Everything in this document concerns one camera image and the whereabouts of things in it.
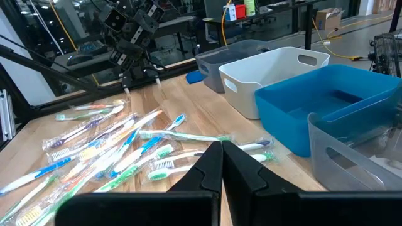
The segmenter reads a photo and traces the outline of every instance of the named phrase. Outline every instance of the desk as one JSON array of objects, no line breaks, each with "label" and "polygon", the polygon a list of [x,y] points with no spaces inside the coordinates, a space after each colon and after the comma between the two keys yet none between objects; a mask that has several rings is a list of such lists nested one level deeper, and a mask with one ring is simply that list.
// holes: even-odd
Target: desk
[{"label": "desk", "polygon": [[[236,24],[236,23],[243,22],[243,21],[249,21],[252,19],[263,18],[263,17],[271,16],[272,14],[275,14],[275,13],[280,13],[280,12],[287,11],[287,10],[298,9],[300,7],[306,6],[307,11],[306,11],[306,17],[305,17],[305,25],[306,25],[305,49],[310,50],[311,44],[312,44],[313,4],[320,2],[320,1],[325,1],[325,0],[306,0],[303,3],[295,3],[294,1],[288,0],[288,2],[289,2],[288,7],[278,8],[278,9],[272,10],[270,12],[256,14],[254,16],[247,16],[245,18],[237,19],[235,21],[225,21],[224,26],[228,26],[230,24]],[[204,21],[206,23],[214,25],[216,27],[217,34],[219,37],[218,38],[219,46],[222,46],[224,44],[223,37],[222,37],[222,18],[214,18],[214,19],[206,18],[206,19],[204,19]]]},{"label": "desk", "polygon": [[[150,85],[131,92],[131,104],[125,107],[125,111],[144,114],[161,106],[164,113],[154,122],[155,128],[165,127],[171,120],[182,113],[186,113],[187,121],[177,127],[177,131],[193,134],[218,135],[233,134],[240,143],[253,141],[268,133],[262,128],[260,121],[252,121],[244,118],[225,100],[223,95],[217,94],[206,87],[202,82],[187,84],[185,76],[179,76],[162,81],[164,95],[156,85]],[[98,103],[110,102],[113,99],[124,99],[120,94]],[[79,121],[55,122],[54,115],[45,116],[30,121],[17,136],[0,152],[0,187],[8,184],[16,178],[46,165],[46,156],[41,149],[42,140],[54,137],[63,131],[78,124]],[[184,149],[206,149],[208,143],[181,143]],[[291,154],[278,141],[273,149],[278,158],[277,163],[266,163],[266,166],[284,179],[296,186],[308,191],[322,191],[324,188],[313,179],[309,159],[304,159]],[[41,178],[24,187],[0,197],[0,215],[17,200],[25,196],[37,184]],[[133,177],[114,191],[167,191],[180,178],[157,181],[142,185],[139,179]],[[92,191],[100,185],[89,183],[81,192]],[[223,226],[232,225],[227,199],[222,192],[221,223]]]}]

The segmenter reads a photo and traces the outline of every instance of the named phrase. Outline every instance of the cardboard box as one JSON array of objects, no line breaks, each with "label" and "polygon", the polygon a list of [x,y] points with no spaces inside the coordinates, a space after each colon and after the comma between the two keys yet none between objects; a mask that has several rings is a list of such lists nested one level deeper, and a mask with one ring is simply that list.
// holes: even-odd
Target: cardboard box
[{"label": "cardboard box", "polygon": [[328,8],[317,12],[315,24],[319,30],[338,28],[342,17],[342,8]]}]

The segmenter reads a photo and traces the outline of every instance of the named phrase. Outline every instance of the wooden tabletop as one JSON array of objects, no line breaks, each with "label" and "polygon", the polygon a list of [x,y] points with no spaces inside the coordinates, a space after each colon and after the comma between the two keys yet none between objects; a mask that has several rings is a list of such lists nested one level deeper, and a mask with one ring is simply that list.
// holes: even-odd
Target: wooden tabletop
[{"label": "wooden tabletop", "polygon": [[[262,128],[259,120],[244,118],[226,102],[224,95],[215,93],[202,82],[189,85],[185,80],[185,76],[182,75],[162,81],[161,85],[162,89],[159,89],[157,85],[150,85],[131,91],[131,101],[120,117],[130,112],[145,114],[160,107],[163,113],[151,125],[152,129],[163,129],[178,115],[185,113],[187,121],[177,127],[177,131],[210,136],[232,134],[238,143],[251,142],[260,137],[270,136]],[[119,94],[95,103],[108,103],[115,99],[129,100],[126,94]],[[103,123],[97,129],[101,129],[118,118],[119,116],[113,117],[109,122]],[[78,123],[80,122],[57,122],[54,115],[30,121],[0,152],[0,187],[33,170],[46,166],[48,160],[41,148],[42,140],[55,137]],[[140,141],[136,141],[129,153],[140,144]],[[209,143],[181,142],[180,145],[183,149],[206,150]],[[273,152],[278,160],[265,163],[270,170],[304,190],[324,190],[323,186],[316,182],[312,176],[309,159],[295,156],[278,141],[275,143]],[[175,176],[166,180],[142,184],[142,173],[130,178],[114,191],[167,191],[180,179],[180,176]],[[43,179],[40,178],[0,197],[0,216],[3,216],[11,205],[24,197]],[[92,191],[101,185],[101,182],[90,181],[88,185],[82,188],[80,193]],[[51,190],[51,188],[48,188],[44,194],[36,198],[39,199],[41,196],[47,195],[48,190]],[[222,196],[221,216],[222,225],[232,225],[224,193]]]}]

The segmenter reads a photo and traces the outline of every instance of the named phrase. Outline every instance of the white plastic bin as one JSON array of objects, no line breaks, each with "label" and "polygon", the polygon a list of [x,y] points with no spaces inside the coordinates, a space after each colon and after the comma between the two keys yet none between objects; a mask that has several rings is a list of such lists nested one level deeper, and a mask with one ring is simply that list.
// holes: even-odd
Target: white plastic bin
[{"label": "white plastic bin", "polygon": [[228,103],[248,119],[259,119],[257,89],[328,65],[329,55],[284,47],[219,67]]}]

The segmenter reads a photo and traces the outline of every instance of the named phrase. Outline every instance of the toothbrush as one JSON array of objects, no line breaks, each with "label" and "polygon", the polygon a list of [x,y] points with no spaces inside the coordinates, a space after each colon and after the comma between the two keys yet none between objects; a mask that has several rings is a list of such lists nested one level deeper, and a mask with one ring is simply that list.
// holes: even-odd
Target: toothbrush
[{"label": "toothbrush", "polygon": [[192,156],[201,156],[203,155],[203,151],[192,151],[184,154],[179,154],[177,156],[172,156],[168,158],[164,158],[161,160],[157,160],[153,163],[156,169],[162,169],[162,168],[174,168],[175,164],[174,162],[178,159],[182,158],[187,158],[187,157],[192,157]]},{"label": "toothbrush", "polygon": [[6,194],[7,192],[10,192],[10,191],[12,191],[14,189],[19,188],[19,187],[21,187],[21,186],[23,186],[23,185],[25,185],[25,184],[37,179],[37,178],[43,176],[43,175],[55,170],[56,168],[60,168],[60,167],[62,167],[64,165],[66,165],[69,162],[71,162],[71,159],[67,158],[67,159],[59,161],[57,163],[51,164],[49,166],[46,166],[46,167],[44,167],[42,169],[38,169],[38,170],[36,170],[36,171],[34,171],[32,173],[29,173],[27,175],[24,175],[24,176],[18,178],[17,180],[11,182],[10,184],[6,185],[4,188],[2,188],[0,190],[0,196],[2,196],[4,194]]},{"label": "toothbrush", "polygon": [[121,183],[126,181],[130,176],[135,175],[138,172],[138,169],[140,169],[140,167],[142,167],[142,165],[144,165],[148,161],[151,161],[152,159],[163,158],[164,156],[166,156],[170,152],[171,152],[171,145],[170,144],[165,145],[165,146],[157,149],[156,151],[154,151],[149,156],[145,156],[143,159],[139,160],[137,163],[135,163],[135,164],[131,165],[130,167],[128,167],[126,170],[124,170],[116,178],[114,178],[113,180],[109,181],[104,186],[100,187],[99,189],[97,189],[94,192],[95,193],[108,192],[110,190],[113,190],[113,189],[117,188]]},{"label": "toothbrush", "polygon": [[110,113],[102,116],[99,119],[96,119],[96,120],[88,123],[85,126],[81,126],[80,128],[68,133],[64,137],[62,137],[59,140],[55,141],[50,147],[55,148],[55,147],[58,147],[58,146],[60,146],[60,145],[62,145],[64,143],[67,143],[67,142],[71,141],[72,139],[76,138],[77,136],[83,134],[85,131],[88,131],[90,128],[98,125],[98,123],[100,123],[102,120],[107,119],[108,117],[110,117],[113,114],[119,113],[120,111],[123,110],[123,108],[124,108],[123,105],[120,105],[120,106],[117,106],[117,107],[113,108],[113,110]]},{"label": "toothbrush", "polygon": [[97,115],[97,114],[108,114],[108,113],[110,113],[110,109],[105,109],[105,110],[95,110],[95,111],[92,111],[92,112],[88,112],[88,113],[86,113],[86,114],[81,114],[81,115],[78,115],[78,116],[68,116],[68,115],[65,115],[65,114],[57,114],[56,115],[56,120],[57,121],[72,121],[72,120],[77,120],[77,119],[81,119],[81,118],[84,118],[84,117],[89,117],[89,116],[95,116],[95,115]]},{"label": "toothbrush", "polygon": [[251,151],[251,150],[260,149],[260,148],[263,148],[265,146],[269,146],[272,144],[274,144],[274,142],[272,140],[263,140],[263,141],[259,141],[259,142],[252,143],[252,144],[240,145],[239,148],[243,151]]},{"label": "toothbrush", "polygon": [[[165,146],[162,146],[158,148],[155,153],[156,153],[156,158],[163,158],[164,156],[172,153],[174,151],[174,148],[171,144],[167,144]],[[124,158],[110,173],[110,178],[115,177],[118,175],[120,172],[122,172],[124,169],[126,169],[130,164],[134,163],[141,157],[141,150],[137,149],[133,153],[131,153],[129,156]]]},{"label": "toothbrush", "polygon": [[150,139],[154,136],[165,136],[165,135],[170,135],[172,136],[172,139],[176,140],[196,140],[196,141],[230,141],[231,138],[229,136],[217,136],[217,137],[212,137],[212,136],[199,136],[199,135],[193,135],[193,134],[185,134],[182,132],[176,132],[176,131],[164,131],[164,130],[155,130],[155,131],[140,131],[139,134],[141,135],[141,139]]},{"label": "toothbrush", "polygon": [[[172,124],[166,129],[168,131],[178,127],[185,120],[185,114],[179,115]],[[147,150],[152,148],[155,144],[157,144],[161,140],[161,137],[154,137],[142,145],[137,150],[133,151],[129,156],[124,158],[110,173],[110,177],[115,177],[119,172],[127,168],[131,163],[135,162],[142,154],[144,154]]]},{"label": "toothbrush", "polygon": [[20,210],[28,201],[30,201],[36,194],[50,185],[55,179],[56,175],[47,177],[42,183],[40,183],[36,188],[29,192],[23,199],[15,203],[5,214],[5,216],[0,220],[0,225],[7,220],[10,216],[14,215],[18,210]]},{"label": "toothbrush", "polygon": [[113,101],[112,105],[104,105],[104,104],[86,105],[86,106],[76,107],[75,110],[92,110],[92,109],[112,108],[112,107],[117,107],[119,105],[124,105],[124,104],[125,104],[124,100],[115,100],[115,101]]},{"label": "toothbrush", "polygon": [[[204,153],[203,151],[192,151],[189,153],[179,154],[178,156],[172,156],[169,158],[157,160],[153,163],[153,165],[155,166],[156,169],[174,168],[176,160],[182,159],[182,158],[187,158],[187,157],[192,157],[192,156],[201,157],[201,155],[203,155],[203,153]],[[252,154],[251,157],[253,157],[255,160],[257,160],[259,163],[274,159],[274,155],[272,153]]]},{"label": "toothbrush", "polygon": [[[112,163],[110,164],[110,166],[108,168],[113,167],[124,155],[124,153],[128,150],[128,148],[130,147],[130,145],[133,143],[133,141],[135,140],[136,136],[138,135],[139,129],[136,129],[128,138],[127,140],[124,142],[124,144],[119,148],[119,150],[116,151],[115,155],[112,156]],[[98,174],[96,174],[96,178],[100,179],[102,178],[104,175],[104,171],[99,172]]]},{"label": "toothbrush", "polygon": [[66,158],[67,156],[70,156],[72,154],[76,154],[81,152],[82,150],[84,150],[85,148],[91,147],[91,146],[99,146],[101,144],[101,137],[106,136],[107,134],[115,131],[117,128],[119,127],[124,127],[124,124],[129,122],[130,120],[135,120],[136,116],[132,116],[132,117],[127,117],[125,120],[118,122],[116,125],[112,126],[111,128],[109,128],[108,130],[102,132],[101,134],[99,134],[97,137],[93,138],[93,140],[87,144],[84,144],[83,146],[77,148],[77,149],[73,149],[73,150],[69,150],[69,148],[67,149],[63,149],[61,151],[57,151],[55,153],[53,153],[51,155],[52,159],[54,161],[58,161],[59,159],[63,159]]},{"label": "toothbrush", "polygon": [[77,192],[93,177],[95,176],[100,170],[103,170],[107,165],[102,165],[102,162],[105,161],[110,155],[105,155],[103,158],[99,158],[95,163],[92,171],[87,171],[83,176],[81,176],[79,179],[80,180],[75,180],[74,183],[72,183],[70,186],[72,186],[71,189],[64,194],[59,201],[54,203],[52,206],[50,206],[46,211],[42,212],[44,214],[41,214],[40,217],[33,222],[32,226],[45,226],[48,221],[56,214],[57,210],[60,208],[63,203],[65,203],[67,200],[72,198],[74,195],[77,194]]},{"label": "toothbrush", "polygon": [[188,166],[182,166],[182,167],[175,168],[175,169],[169,169],[169,168],[156,169],[148,174],[148,179],[150,179],[152,181],[162,180],[162,179],[168,178],[173,173],[188,171],[191,169],[191,167],[193,167],[193,164],[188,165]]}]

